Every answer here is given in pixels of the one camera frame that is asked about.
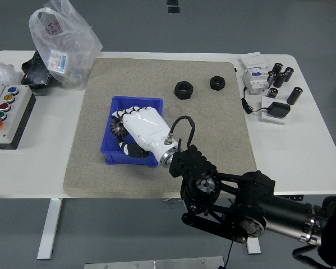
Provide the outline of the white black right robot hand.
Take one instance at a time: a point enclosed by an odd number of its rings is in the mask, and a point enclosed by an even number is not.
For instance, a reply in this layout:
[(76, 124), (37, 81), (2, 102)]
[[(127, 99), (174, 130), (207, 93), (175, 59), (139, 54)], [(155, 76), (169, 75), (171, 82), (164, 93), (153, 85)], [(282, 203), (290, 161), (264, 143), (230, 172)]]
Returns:
[(132, 106), (111, 115), (111, 133), (128, 156), (151, 152), (162, 166), (169, 166), (177, 141), (162, 116), (153, 107)]

